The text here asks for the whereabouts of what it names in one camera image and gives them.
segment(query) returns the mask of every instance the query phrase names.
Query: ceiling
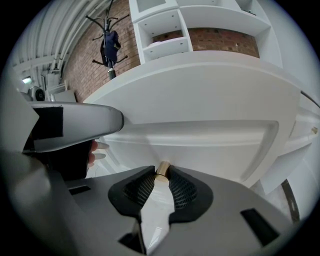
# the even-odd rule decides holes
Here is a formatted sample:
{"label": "ceiling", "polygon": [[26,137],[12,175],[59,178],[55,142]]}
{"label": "ceiling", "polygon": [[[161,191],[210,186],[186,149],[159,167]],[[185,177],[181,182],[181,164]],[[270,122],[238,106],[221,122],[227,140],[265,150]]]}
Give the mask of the ceiling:
{"label": "ceiling", "polygon": [[48,74],[61,70],[77,41],[90,25],[85,15],[96,17],[110,0],[53,0],[31,21],[17,41],[9,63],[31,86],[44,87]]}

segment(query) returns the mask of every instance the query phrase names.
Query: brick wall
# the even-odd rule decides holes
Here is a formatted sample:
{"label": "brick wall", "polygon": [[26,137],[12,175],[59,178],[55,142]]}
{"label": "brick wall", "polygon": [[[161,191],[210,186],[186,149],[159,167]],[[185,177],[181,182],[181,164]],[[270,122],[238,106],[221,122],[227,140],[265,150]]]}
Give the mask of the brick wall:
{"label": "brick wall", "polygon": [[228,51],[259,58],[256,39],[251,35],[219,28],[191,28],[188,32],[194,51]]}
{"label": "brick wall", "polygon": [[[112,4],[109,17],[121,18],[129,13],[129,1],[116,0]],[[105,11],[99,17],[104,18],[104,16]],[[114,67],[118,76],[140,65],[140,60],[131,18],[128,17],[120,21],[112,30],[117,31],[121,44],[121,49],[118,51],[118,60],[128,55],[126,60]],[[100,54],[102,39],[92,41],[93,38],[97,38],[101,34],[101,28],[91,24],[78,41],[64,67],[62,80],[68,81],[69,88],[75,91],[78,102],[83,102],[90,94],[110,80],[107,67],[92,63],[93,59],[102,62]]]}

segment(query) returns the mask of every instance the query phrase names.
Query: black mesh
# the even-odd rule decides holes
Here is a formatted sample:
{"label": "black mesh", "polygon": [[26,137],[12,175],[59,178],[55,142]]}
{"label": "black mesh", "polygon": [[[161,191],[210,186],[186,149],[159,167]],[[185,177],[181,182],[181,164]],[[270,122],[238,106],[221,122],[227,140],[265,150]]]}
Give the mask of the black mesh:
{"label": "black mesh", "polygon": [[194,184],[175,172],[171,174],[169,188],[173,196],[175,210],[188,206],[198,194]]}
{"label": "black mesh", "polygon": [[143,207],[155,186],[153,173],[146,173],[132,180],[124,188],[123,192],[127,198]]}

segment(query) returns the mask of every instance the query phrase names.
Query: white wall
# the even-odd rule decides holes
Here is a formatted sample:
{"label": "white wall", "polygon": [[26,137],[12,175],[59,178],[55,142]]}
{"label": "white wall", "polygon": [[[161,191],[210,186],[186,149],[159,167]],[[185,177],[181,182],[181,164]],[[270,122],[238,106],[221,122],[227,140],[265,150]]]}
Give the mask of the white wall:
{"label": "white wall", "polygon": [[[320,62],[309,40],[295,21],[274,1],[258,0],[276,34],[283,68],[298,78],[301,88],[320,102]],[[303,161],[288,181],[296,199],[300,217],[311,212],[320,196],[320,137],[309,148]]]}

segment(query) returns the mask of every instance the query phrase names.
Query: white curved desk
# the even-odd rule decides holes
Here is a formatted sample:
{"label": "white curved desk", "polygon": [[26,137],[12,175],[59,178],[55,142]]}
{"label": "white curved desk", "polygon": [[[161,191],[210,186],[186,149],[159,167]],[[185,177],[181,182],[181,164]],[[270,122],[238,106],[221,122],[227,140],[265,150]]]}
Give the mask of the white curved desk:
{"label": "white curved desk", "polygon": [[309,142],[291,137],[305,102],[299,87],[296,78],[258,58],[197,51],[137,66],[84,102],[125,116],[120,132],[102,138],[110,145],[105,167],[111,173],[169,161],[250,187],[283,152],[317,136],[309,126],[320,121],[320,109],[307,99],[305,108],[317,114],[297,138],[304,134]]}

